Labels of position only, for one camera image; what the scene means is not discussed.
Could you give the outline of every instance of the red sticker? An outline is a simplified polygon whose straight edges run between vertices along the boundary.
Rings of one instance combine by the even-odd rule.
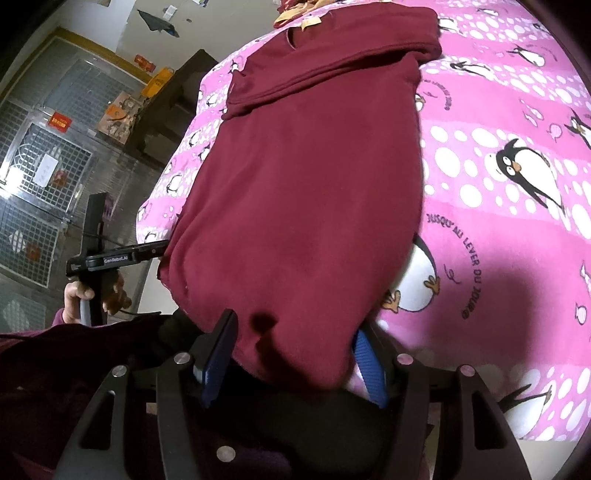
[[[62,115],[61,113],[57,113],[57,112],[54,113],[51,116],[51,118],[49,119],[49,121],[47,122],[47,125],[59,130],[63,134],[68,131],[71,124],[72,124],[71,118],[68,118],[67,116]]]

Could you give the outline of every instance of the hand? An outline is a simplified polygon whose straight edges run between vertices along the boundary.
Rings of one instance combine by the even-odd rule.
[[[109,315],[115,315],[121,309],[131,306],[132,300],[127,296],[124,284],[123,276],[118,274],[115,284],[103,289],[103,310]],[[64,290],[64,323],[80,323],[80,300],[91,300],[94,297],[95,292],[82,282],[68,283]]]

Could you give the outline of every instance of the penguin print blanket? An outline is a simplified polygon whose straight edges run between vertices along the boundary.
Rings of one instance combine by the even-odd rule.
[[[517,438],[578,440],[591,417],[591,96],[514,0],[399,3],[438,13],[443,56],[421,68],[415,96],[423,222],[376,321],[426,365],[474,365]],[[138,212],[139,242],[170,237],[215,141],[231,72],[304,20],[203,79],[197,116]],[[355,371],[348,388],[367,396]]]

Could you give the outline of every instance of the silver bolt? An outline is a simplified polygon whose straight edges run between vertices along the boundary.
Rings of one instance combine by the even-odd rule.
[[[460,367],[460,372],[462,372],[462,374],[467,377],[473,377],[474,375],[476,375],[476,370],[474,370],[474,367],[472,367],[471,365],[462,365]]]
[[[411,365],[414,362],[412,356],[407,353],[401,353],[396,357],[396,360],[400,365]]]
[[[217,449],[217,458],[224,463],[229,463],[236,458],[236,450],[229,446],[223,446]]]
[[[116,378],[123,377],[127,373],[127,367],[125,365],[117,365],[112,370],[113,376]]]
[[[187,352],[180,352],[174,356],[174,363],[177,365],[188,364],[189,360],[191,360],[191,355]]]

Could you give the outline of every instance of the bed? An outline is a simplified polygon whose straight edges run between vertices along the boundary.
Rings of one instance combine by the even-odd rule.
[[[538,19],[513,0],[400,3],[437,11],[443,56],[421,68],[415,96],[423,223],[376,321],[426,365],[474,365],[517,438],[579,440],[591,417],[591,70],[540,5],[528,4]],[[203,79],[197,115],[138,212],[139,242],[170,236],[231,72],[301,22]],[[368,395],[358,368],[348,388]]]

